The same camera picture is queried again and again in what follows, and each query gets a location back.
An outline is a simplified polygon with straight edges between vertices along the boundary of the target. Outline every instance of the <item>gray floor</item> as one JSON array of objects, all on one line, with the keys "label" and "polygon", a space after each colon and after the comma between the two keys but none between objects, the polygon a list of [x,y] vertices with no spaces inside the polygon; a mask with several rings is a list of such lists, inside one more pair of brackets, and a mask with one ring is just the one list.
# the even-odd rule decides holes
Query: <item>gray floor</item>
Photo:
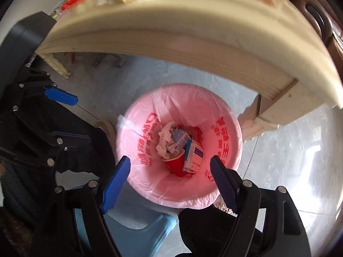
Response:
[{"label": "gray floor", "polygon": [[[124,114],[140,95],[167,83],[184,82],[205,87],[222,97],[236,115],[243,112],[256,95],[223,78],[164,61],[132,57],[118,69],[113,67],[114,59],[110,55],[97,68],[91,67],[95,59],[91,53],[77,53],[74,64],[69,55],[58,54],[57,57],[73,72],[69,81],[45,63],[40,68],[51,72],[59,88],[78,96],[78,106],[70,109],[89,123],[107,119],[115,124],[118,115]],[[308,233],[313,256],[319,256],[325,249],[342,221],[342,122],[341,111],[321,106],[296,122],[246,142],[238,168],[241,177],[259,187],[275,189],[284,185],[289,190]],[[75,175],[59,175],[59,180],[66,186],[78,185]],[[160,212],[177,217],[176,209],[144,199],[127,184],[110,215],[125,226],[142,228]],[[261,210],[259,229],[263,228],[263,219]],[[176,227],[157,256],[174,257],[182,252],[189,251]]]}]

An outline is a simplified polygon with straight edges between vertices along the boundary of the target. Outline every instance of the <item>blue plastic stool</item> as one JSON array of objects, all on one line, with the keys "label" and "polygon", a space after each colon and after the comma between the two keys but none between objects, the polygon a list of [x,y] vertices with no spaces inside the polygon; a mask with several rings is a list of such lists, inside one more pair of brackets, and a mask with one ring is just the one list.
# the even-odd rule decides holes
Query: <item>blue plastic stool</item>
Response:
[{"label": "blue plastic stool", "polygon": [[[75,209],[75,217],[78,235],[81,241],[90,249],[80,209]],[[176,219],[169,214],[160,215],[148,226],[138,230],[121,225],[107,214],[104,215],[104,219],[122,257],[153,257],[164,239],[176,226]]]}]

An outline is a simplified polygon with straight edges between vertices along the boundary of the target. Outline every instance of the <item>white wall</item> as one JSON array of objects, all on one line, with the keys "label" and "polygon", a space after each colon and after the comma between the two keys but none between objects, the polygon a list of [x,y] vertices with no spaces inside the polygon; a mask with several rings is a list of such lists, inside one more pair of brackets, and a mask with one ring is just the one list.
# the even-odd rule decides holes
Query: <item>white wall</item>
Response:
[{"label": "white wall", "polygon": [[33,13],[50,13],[60,0],[14,0],[0,21],[0,43],[6,37],[12,26],[19,20]]}]

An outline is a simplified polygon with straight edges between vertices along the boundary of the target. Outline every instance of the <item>brown fur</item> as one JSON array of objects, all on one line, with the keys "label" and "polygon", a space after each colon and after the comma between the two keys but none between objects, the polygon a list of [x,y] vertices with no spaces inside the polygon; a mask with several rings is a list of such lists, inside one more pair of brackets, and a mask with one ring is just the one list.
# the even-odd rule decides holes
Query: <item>brown fur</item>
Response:
[{"label": "brown fur", "polygon": [[[6,172],[6,164],[0,161],[0,178]],[[23,257],[30,252],[33,232],[22,221],[11,215],[5,208],[0,208],[0,228],[16,251]]]}]

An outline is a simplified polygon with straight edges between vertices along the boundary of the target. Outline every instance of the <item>trash can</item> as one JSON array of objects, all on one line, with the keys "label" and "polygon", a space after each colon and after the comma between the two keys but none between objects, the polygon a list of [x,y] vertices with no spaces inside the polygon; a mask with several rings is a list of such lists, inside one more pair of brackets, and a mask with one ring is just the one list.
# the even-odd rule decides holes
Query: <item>trash can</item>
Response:
[{"label": "trash can", "polygon": [[[179,178],[157,154],[158,133],[169,121],[192,128],[204,148],[196,174]],[[241,161],[242,135],[227,103],[213,92],[190,84],[171,84],[142,95],[118,119],[117,155],[131,159],[129,184],[143,197],[173,208],[203,209],[218,197],[210,159],[219,155],[227,168]]]}]

